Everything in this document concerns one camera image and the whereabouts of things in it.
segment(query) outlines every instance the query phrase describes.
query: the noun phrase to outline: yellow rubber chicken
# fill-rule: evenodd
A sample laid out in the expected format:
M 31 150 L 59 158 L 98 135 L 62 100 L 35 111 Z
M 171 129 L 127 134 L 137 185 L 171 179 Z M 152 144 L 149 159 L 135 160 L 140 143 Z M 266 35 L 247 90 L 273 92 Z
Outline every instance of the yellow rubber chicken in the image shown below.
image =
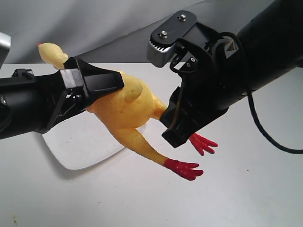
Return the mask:
M 41 58 L 56 69 L 64 69 L 63 64 L 68 55 L 52 43 L 38 44 Z M 120 72 L 125 86 L 109 95 L 99 98 L 87 111 L 94 113 L 107 127 L 114 138 L 124 147 L 164 166 L 187 180 L 195 180 L 203 174 L 196 170 L 196 163 L 180 162 L 158 153 L 136 129 L 144 125 L 150 118 L 159 120 L 166 106 L 150 91 L 140 79 Z M 210 147 L 217 147 L 215 142 L 203 138 L 196 133 L 189 140 L 203 156 L 204 151 L 214 153 Z

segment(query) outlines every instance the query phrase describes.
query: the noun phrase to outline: gray backdrop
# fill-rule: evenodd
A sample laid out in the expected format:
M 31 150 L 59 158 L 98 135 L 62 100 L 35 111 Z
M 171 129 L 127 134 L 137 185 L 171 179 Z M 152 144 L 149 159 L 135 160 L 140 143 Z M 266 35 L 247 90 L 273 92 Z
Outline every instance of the gray backdrop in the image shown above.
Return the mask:
M 238 32 L 274 0 L 0 0 L 0 31 L 12 36 L 5 63 L 41 63 L 38 42 L 91 63 L 147 62 L 150 33 L 176 11 Z

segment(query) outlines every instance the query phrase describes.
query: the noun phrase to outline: warning label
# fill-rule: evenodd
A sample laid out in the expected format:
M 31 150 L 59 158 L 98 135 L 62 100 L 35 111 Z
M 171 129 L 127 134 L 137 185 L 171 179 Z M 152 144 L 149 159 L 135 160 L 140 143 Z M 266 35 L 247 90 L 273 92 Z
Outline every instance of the warning label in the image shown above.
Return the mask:
M 225 57 L 230 58 L 234 53 L 238 51 L 238 46 L 235 43 L 234 40 L 229 40 L 225 43 L 224 51 L 225 51 Z

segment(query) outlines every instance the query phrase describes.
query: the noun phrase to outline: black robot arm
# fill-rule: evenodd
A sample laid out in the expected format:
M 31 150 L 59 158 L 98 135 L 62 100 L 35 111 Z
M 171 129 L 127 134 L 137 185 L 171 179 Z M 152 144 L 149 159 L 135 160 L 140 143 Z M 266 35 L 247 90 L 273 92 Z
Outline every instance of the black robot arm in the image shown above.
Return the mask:
M 252 93 L 303 63 L 303 1 L 276 0 L 234 35 L 218 33 L 179 11 L 155 29 L 147 57 L 156 67 L 167 62 L 182 78 L 161 117 L 168 128 L 163 137 L 173 146 L 184 144 L 197 130 L 248 97 L 253 119 L 262 134 L 277 148 L 259 123 Z M 180 68 L 175 66 L 185 62 Z
M 98 98 L 124 87 L 121 74 L 69 58 L 64 70 L 34 76 L 15 70 L 0 79 L 0 139 L 35 131 L 46 133 L 76 116 Z

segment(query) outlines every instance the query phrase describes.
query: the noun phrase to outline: white plate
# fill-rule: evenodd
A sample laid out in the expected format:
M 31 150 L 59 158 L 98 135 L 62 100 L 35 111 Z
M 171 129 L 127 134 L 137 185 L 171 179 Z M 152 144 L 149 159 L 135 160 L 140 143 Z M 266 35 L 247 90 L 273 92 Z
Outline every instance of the white plate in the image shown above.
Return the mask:
M 145 127 L 138 130 L 142 133 Z M 92 166 L 124 148 L 105 125 L 87 111 L 56 125 L 42 136 L 57 160 L 70 170 Z

